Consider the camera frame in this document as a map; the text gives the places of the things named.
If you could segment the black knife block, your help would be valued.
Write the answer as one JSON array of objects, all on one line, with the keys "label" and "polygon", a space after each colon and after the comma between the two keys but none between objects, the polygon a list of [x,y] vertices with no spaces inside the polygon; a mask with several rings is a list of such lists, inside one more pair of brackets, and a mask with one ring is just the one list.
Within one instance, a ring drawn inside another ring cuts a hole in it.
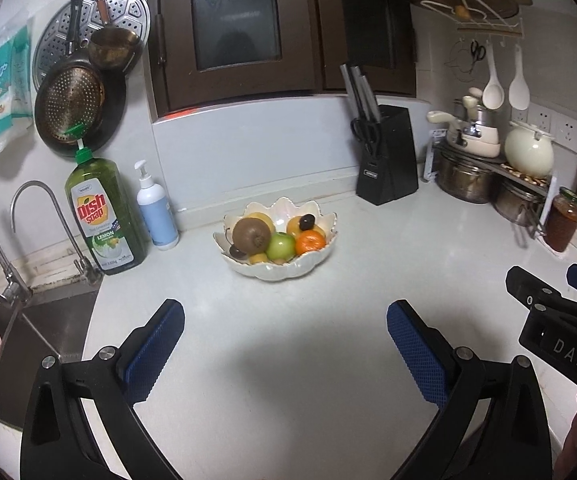
[{"label": "black knife block", "polygon": [[418,191],[418,163],[409,110],[380,105],[382,143],[380,157],[370,157],[363,147],[356,194],[380,206]]}]

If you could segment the white wall sockets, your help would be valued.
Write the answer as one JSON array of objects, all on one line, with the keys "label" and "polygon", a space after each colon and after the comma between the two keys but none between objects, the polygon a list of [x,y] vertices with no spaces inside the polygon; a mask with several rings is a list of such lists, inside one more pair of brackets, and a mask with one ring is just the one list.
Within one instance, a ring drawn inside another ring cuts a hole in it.
[{"label": "white wall sockets", "polygon": [[577,155],[577,119],[535,103],[526,110],[512,107],[511,119],[550,133],[556,144]]}]

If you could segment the white shell-shaped bowl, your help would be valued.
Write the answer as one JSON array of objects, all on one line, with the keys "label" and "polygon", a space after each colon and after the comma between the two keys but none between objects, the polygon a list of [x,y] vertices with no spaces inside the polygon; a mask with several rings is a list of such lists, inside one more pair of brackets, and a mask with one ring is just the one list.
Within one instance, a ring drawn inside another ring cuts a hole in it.
[{"label": "white shell-shaped bowl", "polygon": [[296,205],[281,197],[270,206],[252,202],[241,214],[227,214],[212,238],[235,272],[279,282],[323,263],[337,234],[334,212],[326,214],[314,200]]}]

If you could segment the yellow lemon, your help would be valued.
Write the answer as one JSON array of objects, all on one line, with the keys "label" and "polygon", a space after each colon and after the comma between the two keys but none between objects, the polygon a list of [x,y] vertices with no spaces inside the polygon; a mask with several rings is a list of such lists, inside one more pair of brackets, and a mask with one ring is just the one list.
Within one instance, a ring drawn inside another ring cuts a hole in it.
[{"label": "yellow lemon", "polygon": [[260,211],[254,211],[251,214],[248,214],[247,218],[260,220],[260,221],[264,222],[264,224],[268,227],[268,229],[271,233],[275,232],[274,223],[273,223],[272,219],[267,214],[264,214],[263,212],[260,212]]}]

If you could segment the hanging small scissors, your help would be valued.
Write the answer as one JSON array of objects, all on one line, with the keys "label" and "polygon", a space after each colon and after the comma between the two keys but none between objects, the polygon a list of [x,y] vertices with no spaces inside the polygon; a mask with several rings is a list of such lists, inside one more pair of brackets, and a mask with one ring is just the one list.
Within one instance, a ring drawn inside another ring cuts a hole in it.
[{"label": "hanging small scissors", "polygon": [[486,58],[487,50],[485,44],[481,44],[477,40],[473,39],[470,44],[471,53],[471,66],[469,68],[469,73],[473,73],[477,63],[482,62]]}]

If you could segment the blue pump lotion bottle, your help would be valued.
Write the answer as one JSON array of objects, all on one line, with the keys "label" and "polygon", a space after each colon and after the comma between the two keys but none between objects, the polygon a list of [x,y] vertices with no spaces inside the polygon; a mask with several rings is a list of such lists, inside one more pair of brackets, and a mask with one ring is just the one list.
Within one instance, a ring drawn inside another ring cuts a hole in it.
[{"label": "blue pump lotion bottle", "polygon": [[168,250],[178,244],[179,230],[165,188],[154,180],[145,165],[145,159],[134,164],[140,183],[136,202],[153,245],[159,250]]}]

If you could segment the green dish soap bottle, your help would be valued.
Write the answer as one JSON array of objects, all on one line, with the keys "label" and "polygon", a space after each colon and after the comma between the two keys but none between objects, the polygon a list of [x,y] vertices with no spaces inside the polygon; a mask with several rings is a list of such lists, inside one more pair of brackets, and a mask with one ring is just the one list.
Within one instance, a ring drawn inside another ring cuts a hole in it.
[{"label": "green dish soap bottle", "polygon": [[117,165],[95,157],[83,135],[81,122],[66,130],[68,139],[76,142],[76,167],[66,180],[66,197],[95,263],[106,275],[119,274],[145,259],[140,226]]}]

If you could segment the brown kiwi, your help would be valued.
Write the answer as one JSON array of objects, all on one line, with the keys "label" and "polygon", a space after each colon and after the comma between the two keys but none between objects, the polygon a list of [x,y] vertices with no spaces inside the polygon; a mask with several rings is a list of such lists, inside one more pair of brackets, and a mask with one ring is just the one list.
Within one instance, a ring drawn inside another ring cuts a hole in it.
[{"label": "brown kiwi", "polygon": [[247,255],[265,252],[271,238],[271,230],[264,221],[257,218],[243,218],[235,223],[232,243]]}]

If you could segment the orange tangerine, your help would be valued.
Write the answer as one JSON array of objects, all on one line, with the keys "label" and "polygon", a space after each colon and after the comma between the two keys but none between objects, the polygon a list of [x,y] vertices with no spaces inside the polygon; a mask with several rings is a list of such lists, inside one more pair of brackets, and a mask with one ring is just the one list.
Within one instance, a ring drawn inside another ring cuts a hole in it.
[{"label": "orange tangerine", "polygon": [[301,256],[306,252],[317,252],[327,246],[327,238],[317,230],[307,230],[296,237],[295,252]]}]

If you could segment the yellow banana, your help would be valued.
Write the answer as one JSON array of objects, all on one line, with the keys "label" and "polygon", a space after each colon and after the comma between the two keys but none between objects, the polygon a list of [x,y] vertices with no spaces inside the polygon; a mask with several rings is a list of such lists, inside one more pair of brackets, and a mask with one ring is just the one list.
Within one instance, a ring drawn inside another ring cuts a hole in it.
[{"label": "yellow banana", "polygon": [[260,254],[256,255],[251,255],[248,257],[249,264],[266,263],[266,262],[269,262],[269,258],[264,252],[261,252]]}]

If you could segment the yellow mango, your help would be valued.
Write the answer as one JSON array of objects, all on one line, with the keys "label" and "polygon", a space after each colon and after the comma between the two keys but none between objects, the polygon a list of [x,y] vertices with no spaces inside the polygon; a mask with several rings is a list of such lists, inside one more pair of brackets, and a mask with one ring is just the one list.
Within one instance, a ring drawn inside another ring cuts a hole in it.
[{"label": "yellow mango", "polygon": [[[306,231],[302,231],[301,229],[299,229],[299,219],[301,217],[302,216],[293,217],[287,223],[286,232],[288,235],[293,236],[294,238],[297,238],[299,235],[302,234],[302,232],[306,232]],[[317,225],[317,222],[316,222],[316,225],[313,227],[313,229],[309,230],[309,231],[315,231],[315,232],[319,233],[321,236],[327,237],[327,233],[325,233],[325,230],[321,229],[320,226]]]}]

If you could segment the perforated steel steamer tray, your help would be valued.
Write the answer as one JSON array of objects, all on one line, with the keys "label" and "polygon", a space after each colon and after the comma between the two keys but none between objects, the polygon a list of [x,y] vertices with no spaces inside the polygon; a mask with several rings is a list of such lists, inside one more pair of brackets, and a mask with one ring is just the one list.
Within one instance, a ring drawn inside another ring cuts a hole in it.
[{"label": "perforated steel steamer tray", "polygon": [[[79,22],[79,44],[86,47],[92,34],[103,27],[98,0],[82,0]],[[150,36],[151,13],[146,0],[105,0],[110,22],[131,30],[142,44]],[[64,4],[43,29],[32,57],[32,79],[38,90],[51,67],[67,55],[67,33],[70,23],[70,3]]]}]

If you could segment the dark plum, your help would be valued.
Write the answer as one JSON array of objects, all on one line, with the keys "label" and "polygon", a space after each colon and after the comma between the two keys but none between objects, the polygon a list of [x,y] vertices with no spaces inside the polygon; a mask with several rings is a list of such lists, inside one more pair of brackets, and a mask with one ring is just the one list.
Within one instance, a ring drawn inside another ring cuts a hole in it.
[{"label": "dark plum", "polygon": [[316,217],[313,214],[304,214],[299,219],[299,229],[302,231],[312,230],[316,225]]},{"label": "dark plum", "polygon": [[236,247],[235,245],[230,246],[229,254],[232,258],[234,258],[236,260],[247,260],[248,259],[248,255],[246,254],[246,252],[243,252],[243,250],[238,249],[238,247]]}]

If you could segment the dark brown window frame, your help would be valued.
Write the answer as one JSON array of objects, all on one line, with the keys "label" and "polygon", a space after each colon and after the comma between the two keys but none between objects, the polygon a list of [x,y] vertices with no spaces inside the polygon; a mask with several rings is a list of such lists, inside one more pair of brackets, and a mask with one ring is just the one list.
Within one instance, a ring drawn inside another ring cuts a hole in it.
[{"label": "dark brown window frame", "polygon": [[147,0],[158,117],[217,103],[344,88],[357,66],[377,93],[415,96],[409,0]]}]

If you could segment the green apple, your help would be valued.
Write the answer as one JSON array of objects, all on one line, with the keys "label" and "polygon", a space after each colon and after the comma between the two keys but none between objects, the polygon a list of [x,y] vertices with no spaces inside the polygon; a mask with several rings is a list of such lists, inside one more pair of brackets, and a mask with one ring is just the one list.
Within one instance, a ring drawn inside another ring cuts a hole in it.
[{"label": "green apple", "polygon": [[274,259],[292,260],[295,255],[295,238],[283,232],[271,235],[266,255],[272,261]]}]

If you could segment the large steel pot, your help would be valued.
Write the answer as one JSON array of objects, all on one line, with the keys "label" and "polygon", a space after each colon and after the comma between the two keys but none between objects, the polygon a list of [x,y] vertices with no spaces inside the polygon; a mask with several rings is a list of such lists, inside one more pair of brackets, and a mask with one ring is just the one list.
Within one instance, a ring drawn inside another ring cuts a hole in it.
[{"label": "large steel pot", "polygon": [[486,204],[490,201],[494,173],[479,167],[470,159],[459,155],[438,151],[438,186],[449,195],[472,204]]}]

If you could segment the glass jar brown preserve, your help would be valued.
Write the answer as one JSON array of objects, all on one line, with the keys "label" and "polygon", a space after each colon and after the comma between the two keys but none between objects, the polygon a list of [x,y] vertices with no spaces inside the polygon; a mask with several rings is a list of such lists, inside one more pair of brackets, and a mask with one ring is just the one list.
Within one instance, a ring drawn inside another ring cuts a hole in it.
[{"label": "glass jar brown preserve", "polygon": [[576,230],[577,194],[561,186],[551,203],[543,239],[555,252],[565,252]]}]

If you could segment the small steel pot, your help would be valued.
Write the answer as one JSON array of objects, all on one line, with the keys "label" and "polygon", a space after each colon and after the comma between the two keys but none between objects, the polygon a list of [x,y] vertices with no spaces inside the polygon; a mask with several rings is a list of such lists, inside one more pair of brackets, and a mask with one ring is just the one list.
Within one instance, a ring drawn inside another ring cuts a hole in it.
[{"label": "small steel pot", "polygon": [[509,179],[502,180],[494,198],[497,213],[516,226],[528,230],[531,237],[545,234],[540,216],[546,199]]}]

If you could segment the white rice spoon right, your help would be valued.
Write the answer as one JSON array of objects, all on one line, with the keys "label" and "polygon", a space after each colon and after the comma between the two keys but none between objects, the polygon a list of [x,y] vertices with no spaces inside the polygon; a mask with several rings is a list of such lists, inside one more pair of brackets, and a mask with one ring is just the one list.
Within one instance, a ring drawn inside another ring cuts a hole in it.
[{"label": "white rice spoon right", "polygon": [[514,77],[509,85],[509,103],[516,110],[527,110],[531,92],[524,75],[523,51],[519,44],[514,46]]}]

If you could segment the steel sink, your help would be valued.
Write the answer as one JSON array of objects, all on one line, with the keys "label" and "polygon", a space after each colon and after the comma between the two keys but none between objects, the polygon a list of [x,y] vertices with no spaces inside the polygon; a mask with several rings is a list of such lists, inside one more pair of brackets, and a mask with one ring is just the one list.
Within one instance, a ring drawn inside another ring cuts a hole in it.
[{"label": "steel sink", "polygon": [[22,313],[0,306],[0,422],[22,429],[41,361],[68,363],[82,358],[98,289],[86,283],[36,292]]}]

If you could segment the black kitchen scissors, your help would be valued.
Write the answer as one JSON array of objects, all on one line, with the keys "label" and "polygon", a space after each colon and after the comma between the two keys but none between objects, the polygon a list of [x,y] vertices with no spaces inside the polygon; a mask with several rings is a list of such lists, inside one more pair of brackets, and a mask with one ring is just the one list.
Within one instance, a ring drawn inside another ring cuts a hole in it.
[{"label": "black kitchen scissors", "polygon": [[382,135],[379,124],[366,118],[357,117],[351,121],[351,131],[356,140],[365,147],[370,157],[374,159],[380,157]]}]

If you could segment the cream ceramic pot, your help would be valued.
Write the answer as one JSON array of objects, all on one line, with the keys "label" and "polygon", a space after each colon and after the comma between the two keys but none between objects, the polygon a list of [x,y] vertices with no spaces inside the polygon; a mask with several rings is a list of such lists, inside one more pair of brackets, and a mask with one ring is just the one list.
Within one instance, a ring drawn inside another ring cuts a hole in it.
[{"label": "cream ceramic pot", "polygon": [[542,179],[551,175],[554,166],[552,136],[534,125],[511,120],[505,136],[505,158],[521,174]]}]

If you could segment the brass small saucepan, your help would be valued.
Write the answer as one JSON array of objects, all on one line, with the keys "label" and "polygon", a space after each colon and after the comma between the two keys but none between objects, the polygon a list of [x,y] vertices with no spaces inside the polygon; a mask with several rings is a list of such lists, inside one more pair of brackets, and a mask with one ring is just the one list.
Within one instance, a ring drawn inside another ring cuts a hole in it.
[{"label": "brass small saucepan", "polygon": [[106,0],[96,0],[102,28],[94,32],[88,43],[89,58],[100,70],[125,72],[141,44],[132,30],[117,27],[110,21]]}]

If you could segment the white ladle left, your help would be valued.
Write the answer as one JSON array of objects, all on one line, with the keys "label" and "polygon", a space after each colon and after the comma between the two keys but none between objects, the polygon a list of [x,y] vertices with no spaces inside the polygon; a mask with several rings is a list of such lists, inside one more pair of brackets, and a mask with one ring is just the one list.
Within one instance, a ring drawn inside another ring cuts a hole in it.
[{"label": "white ladle left", "polygon": [[500,83],[495,62],[494,47],[490,41],[486,41],[486,61],[489,78],[483,91],[483,104],[489,110],[499,110],[505,102],[505,90]]}]

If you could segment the black round strainer pan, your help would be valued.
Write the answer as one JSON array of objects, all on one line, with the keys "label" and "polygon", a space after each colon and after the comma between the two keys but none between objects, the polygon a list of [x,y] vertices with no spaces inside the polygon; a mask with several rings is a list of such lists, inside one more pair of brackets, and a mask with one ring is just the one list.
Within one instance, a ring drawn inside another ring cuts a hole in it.
[{"label": "black round strainer pan", "polygon": [[101,70],[80,46],[82,0],[70,0],[67,55],[44,76],[34,101],[34,124],[57,155],[73,158],[82,142],[96,151],[115,133],[126,107],[120,70]]}]

